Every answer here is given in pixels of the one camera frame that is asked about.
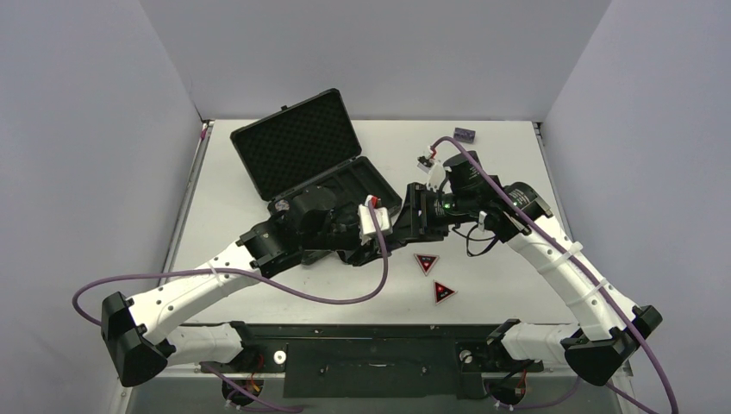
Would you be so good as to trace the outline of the purple playing card box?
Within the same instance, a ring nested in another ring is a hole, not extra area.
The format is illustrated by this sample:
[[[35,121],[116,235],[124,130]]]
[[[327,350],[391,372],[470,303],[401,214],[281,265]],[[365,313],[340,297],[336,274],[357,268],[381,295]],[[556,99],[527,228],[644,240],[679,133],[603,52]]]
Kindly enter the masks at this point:
[[[472,129],[455,127],[453,130],[453,138],[459,142],[472,144],[475,141],[476,132]]]

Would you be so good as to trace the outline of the poker chip stack back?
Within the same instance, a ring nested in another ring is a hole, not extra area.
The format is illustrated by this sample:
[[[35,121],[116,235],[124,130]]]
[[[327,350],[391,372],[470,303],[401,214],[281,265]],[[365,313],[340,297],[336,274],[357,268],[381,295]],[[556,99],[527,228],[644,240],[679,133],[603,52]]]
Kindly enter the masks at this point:
[[[291,208],[290,202],[285,198],[279,199],[272,206],[275,213],[285,213]]]

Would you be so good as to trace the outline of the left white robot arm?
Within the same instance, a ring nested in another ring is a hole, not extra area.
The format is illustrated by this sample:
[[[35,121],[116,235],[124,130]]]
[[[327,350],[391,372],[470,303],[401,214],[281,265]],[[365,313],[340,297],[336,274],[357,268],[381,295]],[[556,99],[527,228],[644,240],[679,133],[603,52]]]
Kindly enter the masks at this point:
[[[228,363],[246,371],[257,359],[254,343],[231,323],[189,326],[187,321],[232,293],[301,265],[311,251],[388,256],[390,212],[380,198],[337,210],[327,188],[311,187],[276,214],[254,225],[207,264],[177,271],[174,280],[127,297],[102,302],[101,334],[123,386],[138,386],[167,367],[199,361]]]

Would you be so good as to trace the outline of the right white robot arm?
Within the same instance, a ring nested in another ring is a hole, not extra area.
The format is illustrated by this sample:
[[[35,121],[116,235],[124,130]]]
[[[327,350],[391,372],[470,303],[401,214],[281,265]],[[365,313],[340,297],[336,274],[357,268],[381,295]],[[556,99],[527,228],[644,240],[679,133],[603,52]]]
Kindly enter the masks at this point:
[[[388,243],[440,242],[451,225],[475,223],[525,259],[551,286],[576,321],[570,324],[504,323],[488,338],[486,356],[495,367],[537,360],[569,366],[585,382],[606,385],[659,326],[660,313],[616,290],[562,229],[549,204],[530,185],[501,185],[478,172],[476,152],[446,162],[421,156],[424,184],[407,187]]]

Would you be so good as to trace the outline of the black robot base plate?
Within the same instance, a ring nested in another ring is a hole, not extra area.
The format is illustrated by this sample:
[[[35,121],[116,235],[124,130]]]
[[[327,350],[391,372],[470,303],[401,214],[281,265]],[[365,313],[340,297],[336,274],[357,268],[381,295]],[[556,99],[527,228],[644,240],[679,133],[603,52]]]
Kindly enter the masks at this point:
[[[539,361],[515,360],[491,338],[495,324],[364,325],[235,322],[242,351],[212,367],[280,378],[286,398],[481,399],[486,384],[508,389]]]

